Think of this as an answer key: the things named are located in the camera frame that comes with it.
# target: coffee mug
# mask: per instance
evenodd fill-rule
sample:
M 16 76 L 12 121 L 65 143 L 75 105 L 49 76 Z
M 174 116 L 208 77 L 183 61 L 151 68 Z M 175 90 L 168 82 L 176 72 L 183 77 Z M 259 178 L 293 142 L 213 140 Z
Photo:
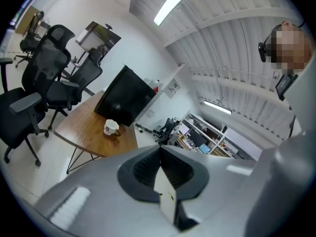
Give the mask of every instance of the coffee mug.
M 120 136 L 119 124 L 116 123 L 116 122 L 115 122 L 114 120 L 112 120 L 112 119 L 108 119 L 108 120 L 105 122 L 103 132 L 104 132 L 106 135 L 114 134 L 115 136 Z

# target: desk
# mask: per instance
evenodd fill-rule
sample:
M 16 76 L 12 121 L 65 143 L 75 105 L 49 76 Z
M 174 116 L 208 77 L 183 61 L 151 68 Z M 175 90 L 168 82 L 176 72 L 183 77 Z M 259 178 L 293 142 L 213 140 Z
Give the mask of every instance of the desk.
M 189 148 L 180 137 L 178 137 L 177 142 L 180 144 L 181 147 L 183 147 L 186 150 L 192 150 L 192 148 Z
M 75 146 L 76 149 L 80 149 L 82 152 L 85 151 L 90 153 L 90 161 L 98 157 L 110 157 L 124 154 L 138 148 L 133 125 L 127 127 L 120 124 L 120 137 L 116 137 L 114 135 L 108 136 L 103 133 L 104 124 L 107 119 L 94 112 L 94 108 L 102 95 L 102 91 L 98 92 L 84 103 L 79 105 L 54 131 L 54 134 L 57 137 Z M 70 170 L 73 165 L 70 165 L 70 163 L 67 169 L 67 174 L 69 171 L 75 169 L 74 168 Z

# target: chair wheel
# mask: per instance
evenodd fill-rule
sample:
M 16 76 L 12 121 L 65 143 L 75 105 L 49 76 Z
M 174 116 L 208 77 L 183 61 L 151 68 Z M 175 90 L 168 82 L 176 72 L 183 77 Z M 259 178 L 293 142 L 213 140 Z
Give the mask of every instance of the chair wheel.
M 39 160 L 36 160 L 36 161 L 35 161 L 35 165 L 36 165 L 37 167 L 40 167 L 40 161 L 39 161 Z
M 8 164 L 8 163 L 10 162 L 9 158 L 6 157 L 6 156 L 5 156 L 3 159 L 4 159 L 4 161 L 5 161 L 6 164 Z

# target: chair base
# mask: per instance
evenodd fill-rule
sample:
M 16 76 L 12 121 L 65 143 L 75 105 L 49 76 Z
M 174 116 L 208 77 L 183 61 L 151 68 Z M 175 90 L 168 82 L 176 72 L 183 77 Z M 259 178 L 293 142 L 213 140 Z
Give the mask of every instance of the chair base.
M 52 126 L 53 126 L 54 120 L 55 120 L 55 118 L 56 118 L 56 116 L 57 116 L 57 113 L 61 113 L 61 114 L 64 115 L 65 117 L 67 117 L 68 114 L 67 114 L 67 113 L 63 110 L 63 108 L 60 107 L 60 106 L 48 106 L 48 108 L 55 110 L 55 113 L 54 113 L 54 115 L 53 115 L 53 118 L 52 118 L 52 120 L 51 120 L 51 122 L 50 122 L 50 125 L 49 125 L 49 127 L 48 127 L 48 131 L 51 131 L 51 130 L 53 129 Z
M 27 55 L 16 55 L 13 59 L 16 60 L 16 57 L 22 58 L 22 60 L 20 60 L 15 67 L 18 67 L 18 64 L 20 64 L 23 61 L 29 61 L 31 59 L 31 55 L 27 54 Z
M 48 132 L 47 129 L 40 129 L 40 130 L 39 130 L 39 133 L 45 133 L 45 137 L 46 137 L 46 138 L 49 137 L 49 132 Z M 26 142 L 26 144 L 28 145 L 28 147 L 29 147 L 31 153 L 33 154 L 33 156 L 34 156 L 35 159 L 36 159 L 35 165 L 38 166 L 38 167 L 40 167 L 40 164 L 41 164 L 40 159 L 38 158 L 38 156 L 37 156 L 36 153 L 34 152 L 34 149 L 32 148 L 32 146 L 31 146 L 31 144 L 30 144 L 30 141 L 29 141 L 29 139 L 28 139 L 27 137 L 25 138 L 25 142 Z M 8 164 L 8 163 L 10 162 L 10 159 L 8 158 L 8 155 L 9 155 L 9 153 L 10 153 L 11 150 L 12 150 L 12 148 L 11 148 L 11 147 L 8 147 L 8 148 L 6 149 L 6 151 L 5 151 L 5 153 L 4 153 L 4 158 L 3 158 L 3 159 L 4 159 L 4 162 L 5 162 L 6 164 Z

